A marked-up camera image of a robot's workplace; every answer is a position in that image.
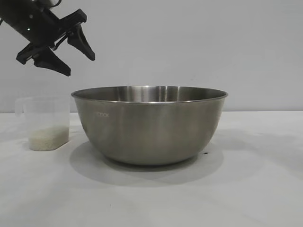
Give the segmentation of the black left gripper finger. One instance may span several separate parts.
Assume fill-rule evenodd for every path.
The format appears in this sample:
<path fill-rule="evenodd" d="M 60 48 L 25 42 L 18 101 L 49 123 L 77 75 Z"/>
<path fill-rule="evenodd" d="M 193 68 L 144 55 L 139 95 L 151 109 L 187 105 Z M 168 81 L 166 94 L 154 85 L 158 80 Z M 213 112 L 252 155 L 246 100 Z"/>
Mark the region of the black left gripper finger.
<path fill-rule="evenodd" d="M 71 75 L 70 67 L 60 60 L 51 49 L 44 49 L 35 54 L 33 60 L 36 67 L 53 70 L 65 76 Z"/>
<path fill-rule="evenodd" d="M 82 52 L 91 61 L 95 60 L 95 53 L 90 47 L 81 25 L 74 27 L 68 34 L 68 44 L 75 47 L 77 50 Z"/>

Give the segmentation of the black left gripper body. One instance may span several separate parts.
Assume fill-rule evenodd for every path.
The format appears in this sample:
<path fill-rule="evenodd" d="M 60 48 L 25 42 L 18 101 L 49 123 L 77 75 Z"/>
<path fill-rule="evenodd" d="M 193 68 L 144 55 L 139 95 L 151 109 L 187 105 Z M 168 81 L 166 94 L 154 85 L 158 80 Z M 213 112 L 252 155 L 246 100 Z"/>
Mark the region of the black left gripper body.
<path fill-rule="evenodd" d="M 21 64 L 26 64 L 33 56 L 44 49 L 53 52 L 77 25 L 87 21 L 83 10 L 58 18 L 51 9 L 60 5 L 48 0 L 2 0 L 0 2 L 0 19 L 17 31 L 28 45 L 16 56 Z"/>

